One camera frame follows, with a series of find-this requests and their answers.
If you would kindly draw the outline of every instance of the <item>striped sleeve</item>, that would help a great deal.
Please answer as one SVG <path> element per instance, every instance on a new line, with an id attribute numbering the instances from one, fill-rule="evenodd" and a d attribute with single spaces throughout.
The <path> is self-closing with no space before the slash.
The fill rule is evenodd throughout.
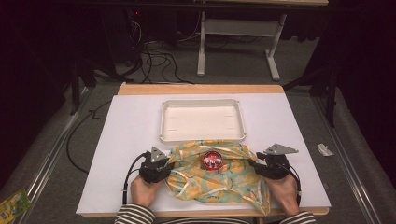
<path id="1" fill-rule="evenodd" d="M 317 222 L 315 221 L 314 215 L 312 215 L 312 213 L 309 213 L 309 212 L 301 212 L 294 217 L 287 217 L 280 222 L 280 224 L 291 224 L 291 223 L 292 224 L 305 224 L 305 223 L 313 224 L 313 223 L 317 223 Z"/>
<path id="2" fill-rule="evenodd" d="M 154 214 L 149 208 L 138 204 L 125 204 L 117 213 L 114 224 L 151 224 Z"/>

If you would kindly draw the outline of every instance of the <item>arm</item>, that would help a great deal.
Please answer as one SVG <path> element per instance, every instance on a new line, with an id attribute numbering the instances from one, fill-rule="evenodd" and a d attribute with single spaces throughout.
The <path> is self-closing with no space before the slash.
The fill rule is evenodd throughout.
<path id="1" fill-rule="evenodd" d="M 154 202 L 157 190 L 163 182 L 148 184 L 139 175 L 131 183 L 132 204 L 125 204 L 117 213 L 115 224 L 150 224 L 154 214 L 149 206 Z"/>
<path id="2" fill-rule="evenodd" d="M 292 175 L 287 175 L 278 180 L 266 177 L 264 179 L 273 196 L 286 213 L 286 218 L 280 222 L 281 224 L 316 223 L 311 213 L 300 210 L 296 200 L 297 183 Z"/>

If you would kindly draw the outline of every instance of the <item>red object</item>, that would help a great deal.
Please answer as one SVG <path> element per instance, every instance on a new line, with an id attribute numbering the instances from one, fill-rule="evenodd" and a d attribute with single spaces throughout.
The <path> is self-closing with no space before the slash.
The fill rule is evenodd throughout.
<path id="1" fill-rule="evenodd" d="M 202 163 L 207 170 L 218 170 L 222 166 L 222 157 L 217 151 L 207 151 L 202 157 Z"/>

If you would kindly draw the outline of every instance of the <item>drawstring bag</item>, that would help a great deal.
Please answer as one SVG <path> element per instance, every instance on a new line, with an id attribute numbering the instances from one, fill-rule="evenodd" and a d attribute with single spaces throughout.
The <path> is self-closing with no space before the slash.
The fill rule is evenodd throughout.
<path id="1" fill-rule="evenodd" d="M 219 169 L 208 169 L 204 165 L 203 156 L 207 152 L 220 154 L 222 162 Z M 269 190 L 263 178 L 248 164 L 248 159 L 257 161 L 247 146 L 235 142 L 192 141 L 172 148 L 167 163 L 174 163 L 174 169 L 165 183 L 181 200 L 252 203 L 267 215 L 270 210 Z"/>

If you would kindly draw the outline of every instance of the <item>person's left hand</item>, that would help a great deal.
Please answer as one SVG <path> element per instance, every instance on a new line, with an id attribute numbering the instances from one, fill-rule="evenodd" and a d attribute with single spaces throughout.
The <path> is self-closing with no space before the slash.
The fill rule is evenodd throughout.
<path id="1" fill-rule="evenodd" d="M 157 190 L 163 185 L 163 181 L 148 184 L 142 176 L 138 175 L 131 183 L 132 203 L 149 207 L 155 200 Z"/>

